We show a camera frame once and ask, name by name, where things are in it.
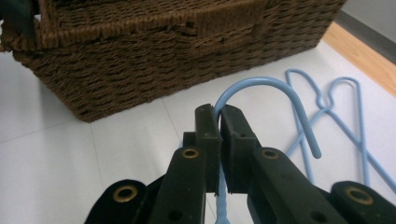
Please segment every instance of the brown wicker basket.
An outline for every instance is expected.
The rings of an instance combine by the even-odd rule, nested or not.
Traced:
[[[1,47],[91,122],[317,45],[345,0],[39,0]]]

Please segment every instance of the basket lid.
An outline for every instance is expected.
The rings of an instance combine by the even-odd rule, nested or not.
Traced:
[[[51,49],[101,38],[173,26],[216,34],[262,20],[278,0],[38,0],[36,43],[13,49]]]

